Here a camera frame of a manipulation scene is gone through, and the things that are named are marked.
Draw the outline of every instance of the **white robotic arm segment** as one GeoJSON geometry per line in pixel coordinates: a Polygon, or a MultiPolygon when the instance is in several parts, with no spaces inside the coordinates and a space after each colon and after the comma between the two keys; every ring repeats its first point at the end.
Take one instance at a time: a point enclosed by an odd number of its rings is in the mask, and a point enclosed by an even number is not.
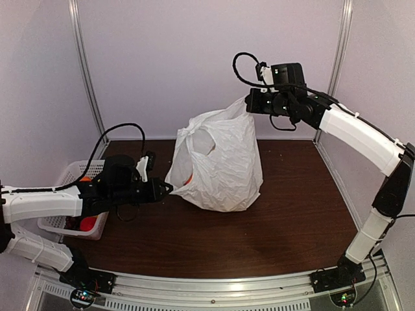
{"type": "Polygon", "coordinates": [[[22,256],[62,272],[66,272],[72,266],[73,255],[65,244],[46,240],[16,223],[10,226],[15,237],[8,243],[5,253],[22,256]]]}
{"type": "MultiPolygon", "coordinates": [[[[262,67],[260,69],[260,73],[261,73],[262,80],[264,81],[264,83],[266,85],[270,86],[271,84],[274,84],[274,79],[272,77],[271,68],[269,68],[269,67],[262,67]]],[[[268,91],[268,89],[261,89],[261,92],[262,93],[265,93],[267,91],[268,91]]],[[[276,92],[276,90],[273,87],[271,87],[269,89],[269,91],[276,92]]]]}
{"type": "Polygon", "coordinates": [[[148,165],[148,157],[142,157],[140,161],[137,162],[136,169],[141,176],[141,180],[146,183],[148,181],[147,177],[147,165],[148,165]]]}
{"type": "Polygon", "coordinates": [[[19,192],[15,187],[4,186],[1,190],[6,202],[3,204],[3,216],[6,224],[18,220],[47,216],[80,216],[82,199],[78,187],[72,186],[54,192],[19,192]]]}
{"type": "Polygon", "coordinates": [[[372,208],[363,227],[346,250],[346,257],[355,264],[360,264],[374,248],[382,241],[385,231],[392,223],[393,218],[383,216],[372,208]]]}
{"type": "Polygon", "coordinates": [[[332,105],[331,109],[324,113],[320,129],[360,152],[386,176],[391,175],[401,161],[402,148],[371,126],[343,112],[335,105],[332,105]]]}

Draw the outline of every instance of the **white plastic bag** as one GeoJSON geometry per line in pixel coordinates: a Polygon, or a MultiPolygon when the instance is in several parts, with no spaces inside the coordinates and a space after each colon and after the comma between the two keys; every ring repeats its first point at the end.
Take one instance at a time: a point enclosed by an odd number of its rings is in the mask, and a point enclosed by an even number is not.
{"type": "Polygon", "coordinates": [[[254,118],[241,98],[178,130],[166,182],[171,194],[211,211],[246,210],[263,182],[254,118]]]}

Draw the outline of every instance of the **metal frame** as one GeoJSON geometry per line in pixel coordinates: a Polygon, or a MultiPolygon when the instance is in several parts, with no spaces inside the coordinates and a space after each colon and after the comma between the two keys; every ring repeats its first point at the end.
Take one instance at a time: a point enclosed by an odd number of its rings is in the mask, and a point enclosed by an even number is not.
{"type": "MultiPolygon", "coordinates": [[[[343,2],[343,14],[340,22],[340,32],[338,34],[337,50],[335,55],[335,61],[333,63],[333,69],[331,72],[330,83],[327,90],[327,94],[334,96],[338,86],[338,80],[340,78],[340,70],[346,55],[346,48],[349,41],[351,19],[353,15],[353,0],[344,0],[343,2]]],[[[314,142],[319,143],[321,137],[321,130],[317,130],[314,137],[314,142]]]]}
{"type": "MultiPolygon", "coordinates": [[[[373,259],[389,311],[401,311],[385,258],[379,255],[373,259]]],[[[362,265],[367,278],[364,283],[372,282],[372,263],[366,260],[362,265]]],[[[149,310],[159,308],[177,311],[201,308],[205,311],[251,308],[266,310],[271,306],[301,304],[312,297],[328,295],[327,292],[313,292],[309,277],[311,272],[242,279],[169,279],[116,273],[113,294],[102,295],[96,304],[108,310],[134,310],[139,306],[148,307],[149,310]]],[[[38,267],[32,279],[32,291],[27,297],[25,310],[37,310],[42,292],[68,298],[72,289],[69,285],[60,283],[58,278],[55,271],[38,267]]]]}
{"type": "MultiPolygon", "coordinates": [[[[97,104],[97,98],[95,96],[91,73],[89,71],[88,61],[86,57],[84,39],[82,37],[82,30],[78,13],[78,0],[69,0],[69,15],[71,17],[73,34],[75,36],[75,45],[77,46],[78,52],[78,60],[82,73],[82,79],[85,85],[85,91],[88,96],[89,106],[91,108],[93,120],[98,129],[99,135],[102,135],[105,132],[105,127],[97,104]]],[[[105,136],[102,141],[104,144],[107,144],[109,142],[108,137],[105,136]]]]}

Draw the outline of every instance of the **cable tie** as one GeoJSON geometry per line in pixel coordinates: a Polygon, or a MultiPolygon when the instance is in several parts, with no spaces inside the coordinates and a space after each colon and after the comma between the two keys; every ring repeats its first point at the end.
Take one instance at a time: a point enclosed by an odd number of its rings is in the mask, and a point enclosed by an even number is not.
{"type": "Polygon", "coordinates": [[[39,258],[40,254],[43,253],[43,250],[45,250],[45,243],[43,243],[43,238],[41,236],[40,237],[40,242],[41,242],[41,249],[40,252],[32,259],[32,263],[35,263],[35,261],[39,258]]]}
{"type": "Polygon", "coordinates": [[[370,236],[368,233],[364,232],[363,230],[361,230],[361,233],[366,235],[370,240],[373,240],[373,241],[376,241],[376,242],[382,242],[383,241],[382,238],[380,238],[380,239],[374,238],[374,237],[370,236]]]}

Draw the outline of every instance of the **white plastic basket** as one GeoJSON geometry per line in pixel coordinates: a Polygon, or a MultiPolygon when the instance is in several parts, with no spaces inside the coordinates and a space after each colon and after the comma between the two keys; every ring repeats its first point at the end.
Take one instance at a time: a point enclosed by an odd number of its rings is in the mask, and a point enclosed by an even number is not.
{"type": "MultiPolygon", "coordinates": [[[[66,168],[66,171],[62,175],[59,184],[66,185],[76,180],[86,168],[87,163],[88,161],[77,161],[71,163],[66,168]]],[[[86,176],[89,178],[94,178],[97,174],[101,173],[103,167],[104,160],[93,160],[91,162],[91,166],[88,169],[88,172],[86,173],[86,176]]],[[[85,238],[88,240],[99,240],[101,238],[102,232],[104,231],[104,226],[107,217],[108,212],[98,215],[95,225],[89,231],[64,229],[66,216],[51,216],[39,218],[38,227],[46,231],[58,233],[59,235],[75,236],[77,238],[85,238]]]]}

